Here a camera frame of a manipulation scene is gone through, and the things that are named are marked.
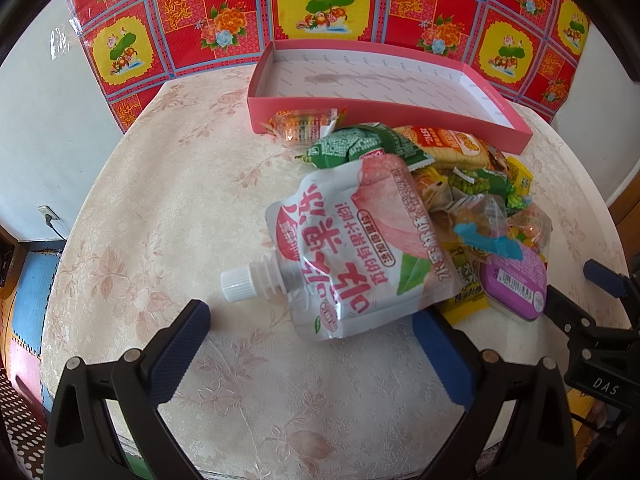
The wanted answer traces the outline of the purple plastic tub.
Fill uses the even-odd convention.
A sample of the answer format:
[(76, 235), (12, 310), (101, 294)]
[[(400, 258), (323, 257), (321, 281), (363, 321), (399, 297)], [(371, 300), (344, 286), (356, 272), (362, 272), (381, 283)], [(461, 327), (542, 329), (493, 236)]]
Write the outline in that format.
[(480, 284), (491, 307), (533, 322), (544, 313), (547, 269), (530, 248), (522, 253), (521, 260), (493, 255), (481, 263)]

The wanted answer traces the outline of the yellow flower snack packet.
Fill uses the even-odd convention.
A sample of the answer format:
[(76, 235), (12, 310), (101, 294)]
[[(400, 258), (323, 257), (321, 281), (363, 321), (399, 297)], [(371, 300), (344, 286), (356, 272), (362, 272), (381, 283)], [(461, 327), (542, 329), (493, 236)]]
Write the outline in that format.
[(448, 244), (446, 249), (458, 272), (461, 288), (441, 304), (439, 310), (450, 324), (456, 325), (473, 314), (488, 309), (489, 302), (477, 277), (474, 263), (464, 247), (460, 244)]

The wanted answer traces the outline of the blue edged clear snack bag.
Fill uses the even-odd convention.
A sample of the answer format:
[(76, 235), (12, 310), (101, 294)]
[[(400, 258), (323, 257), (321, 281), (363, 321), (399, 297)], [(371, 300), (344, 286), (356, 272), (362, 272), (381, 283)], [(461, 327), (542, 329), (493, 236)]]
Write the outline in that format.
[(469, 195), (448, 210), (452, 230), (460, 242), (482, 255), (522, 260), (523, 251), (509, 235), (506, 210), (500, 196)]

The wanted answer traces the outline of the orange rice cracker pack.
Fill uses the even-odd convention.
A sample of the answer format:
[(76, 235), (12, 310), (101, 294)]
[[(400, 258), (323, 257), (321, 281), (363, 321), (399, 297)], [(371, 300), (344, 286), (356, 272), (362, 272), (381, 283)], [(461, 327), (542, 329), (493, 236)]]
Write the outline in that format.
[(401, 126), (394, 131), (433, 157), (436, 169), (508, 169), (499, 150), (471, 133), (423, 126)]

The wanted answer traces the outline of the peach jelly drink pouch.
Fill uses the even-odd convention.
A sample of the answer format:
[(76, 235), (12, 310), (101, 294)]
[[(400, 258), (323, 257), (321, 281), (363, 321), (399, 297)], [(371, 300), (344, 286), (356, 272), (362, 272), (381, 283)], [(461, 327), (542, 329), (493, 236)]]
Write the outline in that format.
[(461, 288), (396, 155), (307, 174), (292, 196), (269, 206), (266, 223), (271, 252), (221, 274), (222, 292), (230, 302), (284, 298), (303, 338), (374, 330)]

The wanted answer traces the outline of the rainbow striped candy packet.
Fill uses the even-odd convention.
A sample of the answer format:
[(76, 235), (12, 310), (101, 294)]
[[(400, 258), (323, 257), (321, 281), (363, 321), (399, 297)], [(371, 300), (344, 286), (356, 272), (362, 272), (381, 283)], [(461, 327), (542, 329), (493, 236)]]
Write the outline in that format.
[(332, 133), (344, 119), (345, 113), (344, 108), (279, 110), (264, 127), (287, 148), (310, 148)]

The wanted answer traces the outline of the orange jelly cup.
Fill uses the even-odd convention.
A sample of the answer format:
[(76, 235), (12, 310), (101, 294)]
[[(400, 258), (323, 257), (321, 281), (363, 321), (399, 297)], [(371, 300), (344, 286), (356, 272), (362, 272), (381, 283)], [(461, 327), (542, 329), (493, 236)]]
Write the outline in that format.
[(531, 203), (508, 218), (514, 237), (541, 257), (548, 256), (552, 221), (538, 205)]

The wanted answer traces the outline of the yellow candy packet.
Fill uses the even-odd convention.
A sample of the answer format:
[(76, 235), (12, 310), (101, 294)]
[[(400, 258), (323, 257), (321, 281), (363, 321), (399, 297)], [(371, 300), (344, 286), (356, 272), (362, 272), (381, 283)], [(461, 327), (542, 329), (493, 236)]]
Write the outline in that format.
[(514, 185), (516, 192), (518, 192), (518, 195), (529, 196), (530, 187), (534, 180), (533, 174), (522, 162), (513, 156), (506, 158), (506, 166), (508, 166), (509, 179)]

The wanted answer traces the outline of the green pea snack packet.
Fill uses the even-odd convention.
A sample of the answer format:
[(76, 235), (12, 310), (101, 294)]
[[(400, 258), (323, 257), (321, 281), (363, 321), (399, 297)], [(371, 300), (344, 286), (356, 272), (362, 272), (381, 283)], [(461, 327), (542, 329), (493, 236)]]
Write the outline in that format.
[(500, 171), (454, 168), (448, 176), (448, 183), (467, 196), (488, 194), (500, 197), (509, 216), (528, 206), (527, 200), (518, 194), (515, 185)]

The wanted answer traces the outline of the orange burger gummy packet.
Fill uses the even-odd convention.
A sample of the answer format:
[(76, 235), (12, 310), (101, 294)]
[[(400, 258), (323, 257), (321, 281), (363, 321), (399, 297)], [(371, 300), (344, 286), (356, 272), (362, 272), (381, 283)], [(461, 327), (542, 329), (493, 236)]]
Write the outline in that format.
[(427, 211), (445, 209), (454, 201), (448, 178), (437, 169), (422, 167), (411, 174)]

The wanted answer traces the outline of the blue floor mat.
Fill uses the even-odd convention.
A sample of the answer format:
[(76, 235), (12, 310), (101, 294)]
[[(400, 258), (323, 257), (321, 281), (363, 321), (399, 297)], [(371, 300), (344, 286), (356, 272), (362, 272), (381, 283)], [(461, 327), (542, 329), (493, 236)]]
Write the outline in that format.
[(59, 252), (29, 252), (17, 284), (13, 335), (34, 356), (40, 356), (44, 318), (56, 270)]

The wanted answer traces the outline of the pink shallow cardboard box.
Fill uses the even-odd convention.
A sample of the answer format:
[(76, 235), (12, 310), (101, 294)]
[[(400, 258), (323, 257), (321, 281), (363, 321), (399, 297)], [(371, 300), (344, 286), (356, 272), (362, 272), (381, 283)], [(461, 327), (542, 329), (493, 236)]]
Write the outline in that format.
[(284, 110), (337, 108), (347, 125), (459, 130), (513, 154), (533, 136), (521, 115), (468, 64), (376, 42), (274, 40), (250, 78), (247, 106), (257, 133)]

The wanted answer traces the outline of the red floral wall covering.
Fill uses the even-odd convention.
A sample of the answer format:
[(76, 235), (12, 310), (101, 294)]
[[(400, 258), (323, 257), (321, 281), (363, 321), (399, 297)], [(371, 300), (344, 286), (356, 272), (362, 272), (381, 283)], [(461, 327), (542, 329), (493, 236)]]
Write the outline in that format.
[(472, 66), (551, 119), (590, 23), (573, 0), (66, 0), (119, 128), (168, 80), (254, 62), (273, 40), (392, 44)]

